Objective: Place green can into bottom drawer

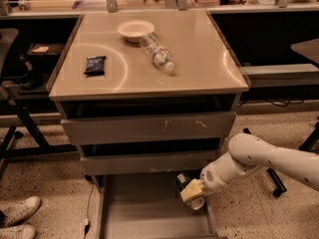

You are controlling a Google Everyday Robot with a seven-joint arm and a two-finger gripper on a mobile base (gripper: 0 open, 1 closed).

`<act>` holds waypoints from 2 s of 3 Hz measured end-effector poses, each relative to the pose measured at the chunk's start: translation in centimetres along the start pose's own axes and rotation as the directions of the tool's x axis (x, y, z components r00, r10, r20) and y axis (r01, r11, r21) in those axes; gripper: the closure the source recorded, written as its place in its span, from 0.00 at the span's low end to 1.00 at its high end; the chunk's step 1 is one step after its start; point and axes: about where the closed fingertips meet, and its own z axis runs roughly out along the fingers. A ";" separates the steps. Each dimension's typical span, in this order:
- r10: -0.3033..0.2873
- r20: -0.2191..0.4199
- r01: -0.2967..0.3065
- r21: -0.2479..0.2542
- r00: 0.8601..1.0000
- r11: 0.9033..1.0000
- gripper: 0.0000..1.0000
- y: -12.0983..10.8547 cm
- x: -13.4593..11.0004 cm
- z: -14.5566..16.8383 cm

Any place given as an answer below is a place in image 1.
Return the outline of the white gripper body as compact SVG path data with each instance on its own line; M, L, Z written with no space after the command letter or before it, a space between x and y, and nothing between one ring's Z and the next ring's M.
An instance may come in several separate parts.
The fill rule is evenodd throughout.
M206 194L221 192L238 179L248 177L261 168L247 165L234 159L229 152L208 164L200 173L200 180Z

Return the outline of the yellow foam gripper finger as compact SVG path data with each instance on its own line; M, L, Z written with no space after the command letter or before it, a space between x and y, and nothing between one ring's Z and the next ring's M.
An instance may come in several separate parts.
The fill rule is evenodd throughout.
M203 195L203 184L200 179L193 179L180 193L183 202L189 202Z

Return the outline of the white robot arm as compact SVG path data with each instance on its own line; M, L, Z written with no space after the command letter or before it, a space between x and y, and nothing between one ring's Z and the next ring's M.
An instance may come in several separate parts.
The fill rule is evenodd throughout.
M228 152L208 164L180 193L185 203L222 191L232 181L247 177L260 167L273 168L319 190L319 156L313 152L272 145L248 133L228 142Z

